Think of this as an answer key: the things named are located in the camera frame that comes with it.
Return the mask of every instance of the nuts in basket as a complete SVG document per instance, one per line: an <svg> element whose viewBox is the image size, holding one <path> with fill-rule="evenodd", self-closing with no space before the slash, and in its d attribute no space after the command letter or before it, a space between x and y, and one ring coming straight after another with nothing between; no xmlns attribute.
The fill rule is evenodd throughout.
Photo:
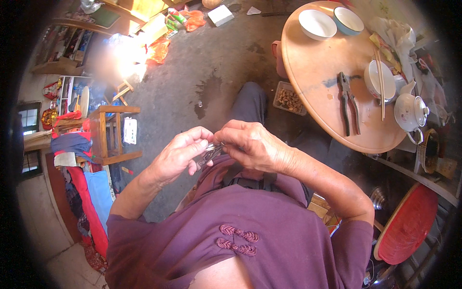
<svg viewBox="0 0 462 289"><path fill-rule="evenodd" d="M302 101L298 98L298 95L287 89L281 89L281 93L278 96L278 102L280 106L287 108L293 112L301 112L302 111Z"/></svg>

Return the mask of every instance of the hand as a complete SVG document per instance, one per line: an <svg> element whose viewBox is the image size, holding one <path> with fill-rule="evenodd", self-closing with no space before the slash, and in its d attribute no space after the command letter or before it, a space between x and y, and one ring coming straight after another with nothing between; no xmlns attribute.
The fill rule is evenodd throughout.
<svg viewBox="0 0 462 289"><path fill-rule="evenodd" d="M223 141L223 151L249 169L284 173L292 164L293 149L261 123L230 120L215 133L215 141Z"/></svg>
<svg viewBox="0 0 462 289"><path fill-rule="evenodd" d="M197 171L193 158L203 153L212 141L213 133L200 126L176 135L141 173L140 182L145 186L162 188L175 181L186 168L192 176Z"/></svg>

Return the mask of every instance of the round wooden table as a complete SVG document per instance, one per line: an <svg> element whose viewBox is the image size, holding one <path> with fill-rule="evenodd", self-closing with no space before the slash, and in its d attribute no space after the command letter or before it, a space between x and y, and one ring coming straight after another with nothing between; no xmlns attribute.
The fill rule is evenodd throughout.
<svg viewBox="0 0 462 289"><path fill-rule="evenodd" d="M318 1L301 6L290 15L282 31L282 59L289 80L303 105L316 122L341 144L368 154L387 152L406 136L396 123L394 105L385 108L382 122L381 108L369 93L364 82L364 69L374 55L370 34L364 30L357 36L346 36L340 31L329 40L317 41L306 36L298 22L303 10L314 9L333 17L337 2ZM353 106L348 103L350 136L346 136L337 76L343 71L350 79L356 96L361 134L353 126Z"/></svg>

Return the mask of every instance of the teapot handle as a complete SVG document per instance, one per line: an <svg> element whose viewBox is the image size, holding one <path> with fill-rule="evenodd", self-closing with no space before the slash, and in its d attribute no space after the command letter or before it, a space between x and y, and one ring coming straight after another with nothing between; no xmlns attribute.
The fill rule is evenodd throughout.
<svg viewBox="0 0 462 289"><path fill-rule="evenodd" d="M407 136L409 137L409 139L412 141L413 144L421 144L423 141L424 141L424 134L422 133L422 131L420 130L420 128L416 128L414 132L416 131L419 131L419 140L418 141L415 141L414 138L411 136L411 133L410 132L406 132L407 133Z"/></svg>

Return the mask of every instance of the teapot lid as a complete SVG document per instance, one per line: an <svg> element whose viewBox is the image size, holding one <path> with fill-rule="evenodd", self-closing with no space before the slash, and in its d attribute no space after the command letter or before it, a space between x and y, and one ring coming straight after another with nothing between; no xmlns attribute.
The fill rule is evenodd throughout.
<svg viewBox="0 0 462 289"><path fill-rule="evenodd" d="M420 96L415 97L414 111L419 126L424 126L427 122L427 116L430 114L430 109L425 105Z"/></svg>

